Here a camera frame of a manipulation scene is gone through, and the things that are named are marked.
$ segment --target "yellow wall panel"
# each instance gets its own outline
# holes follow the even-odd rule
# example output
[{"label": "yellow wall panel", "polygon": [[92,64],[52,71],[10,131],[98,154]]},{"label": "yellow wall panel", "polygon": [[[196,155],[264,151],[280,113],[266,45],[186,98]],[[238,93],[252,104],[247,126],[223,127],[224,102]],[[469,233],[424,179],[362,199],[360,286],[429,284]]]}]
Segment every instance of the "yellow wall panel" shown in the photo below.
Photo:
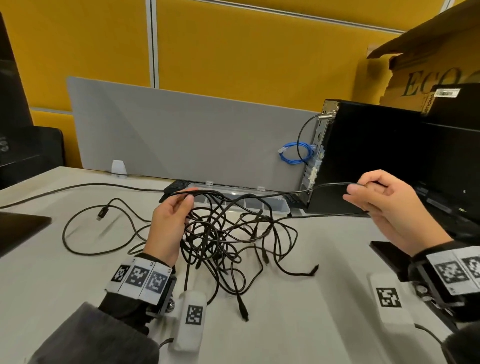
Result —
[{"label": "yellow wall panel", "polygon": [[82,161],[80,160],[80,152],[78,150],[77,134],[75,132],[73,116],[34,110],[30,110],[30,113],[32,114],[34,125],[48,126],[50,128],[60,129],[62,131],[67,166],[81,168]]},{"label": "yellow wall panel", "polygon": [[191,0],[157,0],[157,16],[163,89],[321,110],[378,103],[390,77],[365,58],[393,34]]},{"label": "yellow wall panel", "polygon": [[31,107],[71,110],[67,76],[150,85],[145,1],[0,0]]},{"label": "yellow wall panel", "polygon": [[437,15],[444,0],[234,0],[233,2],[409,30]]}]

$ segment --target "white table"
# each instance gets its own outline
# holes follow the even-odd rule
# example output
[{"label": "white table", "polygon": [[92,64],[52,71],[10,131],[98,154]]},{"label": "white table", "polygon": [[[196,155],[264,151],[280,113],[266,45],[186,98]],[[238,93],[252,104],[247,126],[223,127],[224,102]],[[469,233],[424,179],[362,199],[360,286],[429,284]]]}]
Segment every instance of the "white table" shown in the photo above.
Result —
[{"label": "white table", "polygon": [[[170,183],[59,167],[0,191],[0,206],[87,182],[155,189]],[[150,218],[160,196],[93,186],[7,209],[51,216],[53,223],[0,259],[0,363],[24,363],[82,302],[98,305],[106,282],[126,256],[126,248],[96,257],[67,252],[61,242],[66,221],[79,210],[113,197],[123,198],[141,216]],[[97,213],[91,210],[72,223],[67,232],[72,247],[106,250],[131,236],[130,224],[120,212],[111,209],[101,222],[95,219]],[[220,292],[207,309],[198,357],[173,357],[162,348],[161,363],[444,363],[438,344],[426,333],[416,332],[400,342],[382,332],[367,273],[389,269],[368,247],[370,240],[383,240],[369,219],[309,218],[290,220],[289,224],[300,236],[282,265],[292,271],[309,271],[320,264],[316,276],[293,278],[270,265],[243,296],[250,314],[248,323],[241,320],[236,299]],[[246,261],[253,272],[257,265],[253,251],[251,255]],[[174,297],[183,290],[185,267],[180,259]],[[204,268],[191,274],[189,289],[210,295],[213,288],[214,281]],[[405,292],[415,321],[441,339],[446,337],[449,331],[440,320],[407,289]],[[169,337],[170,323],[154,320],[150,327],[155,340]]]}]

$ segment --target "gray partition panel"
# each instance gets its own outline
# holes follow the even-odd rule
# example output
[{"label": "gray partition panel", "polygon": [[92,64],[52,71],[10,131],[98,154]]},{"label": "gray partition panel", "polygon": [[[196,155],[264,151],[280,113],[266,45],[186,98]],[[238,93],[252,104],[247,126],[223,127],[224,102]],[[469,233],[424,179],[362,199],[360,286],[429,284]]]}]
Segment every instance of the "gray partition panel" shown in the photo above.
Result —
[{"label": "gray partition panel", "polygon": [[[275,191],[300,185],[303,163],[289,165],[277,151],[297,140],[313,111],[77,77],[68,92],[84,168],[110,170],[119,159],[129,174]],[[314,128],[301,140],[311,143]]]}]

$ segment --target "clear plastic organizer box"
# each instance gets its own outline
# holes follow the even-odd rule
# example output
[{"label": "clear plastic organizer box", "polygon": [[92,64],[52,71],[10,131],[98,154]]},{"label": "clear plastic organizer box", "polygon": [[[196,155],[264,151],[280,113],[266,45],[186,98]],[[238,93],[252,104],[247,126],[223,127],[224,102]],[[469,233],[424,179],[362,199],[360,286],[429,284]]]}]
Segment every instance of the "clear plastic organizer box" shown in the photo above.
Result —
[{"label": "clear plastic organizer box", "polygon": [[[198,187],[200,190],[219,191],[225,197],[228,197],[232,200],[235,198],[238,198],[242,194],[254,194],[256,196],[262,197],[262,196],[267,196],[269,194],[277,193],[275,191],[260,191],[260,190],[254,190],[254,189],[248,189],[248,188],[229,187],[229,186],[221,186],[221,185],[215,185],[215,184],[207,185],[205,183],[191,183],[189,187]],[[290,213],[290,207],[288,207],[286,200],[282,196],[267,197],[264,200],[270,205],[274,214],[286,216]],[[260,209],[262,209],[263,214],[268,214],[268,211],[269,211],[268,207],[265,206],[261,201],[257,200],[256,198],[245,198],[243,200],[240,200],[239,203],[241,203],[243,207],[253,212],[258,212],[260,211]],[[210,203],[207,201],[207,198],[205,196],[199,195],[195,197],[195,206],[210,207]],[[243,210],[242,208],[236,205],[233,205],[232,207],[230,207],[229,210],[246,212],[245,210]]]}]

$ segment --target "cardboard box flap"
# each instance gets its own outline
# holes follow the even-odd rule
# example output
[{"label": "cardboard box flap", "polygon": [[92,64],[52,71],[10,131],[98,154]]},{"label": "cardboard box flap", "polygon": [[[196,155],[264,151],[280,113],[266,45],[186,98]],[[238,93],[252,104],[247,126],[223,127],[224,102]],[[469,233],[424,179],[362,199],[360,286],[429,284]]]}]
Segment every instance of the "cardboard box flap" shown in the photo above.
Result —
[{"label": "cardboard box flap", "polygon": [[465,0],[410,29],[399,37],[386,42],[367,58],[379,58],[384,54],[405,53],[435,38],[461,32],[480,25],[480,1]]}]

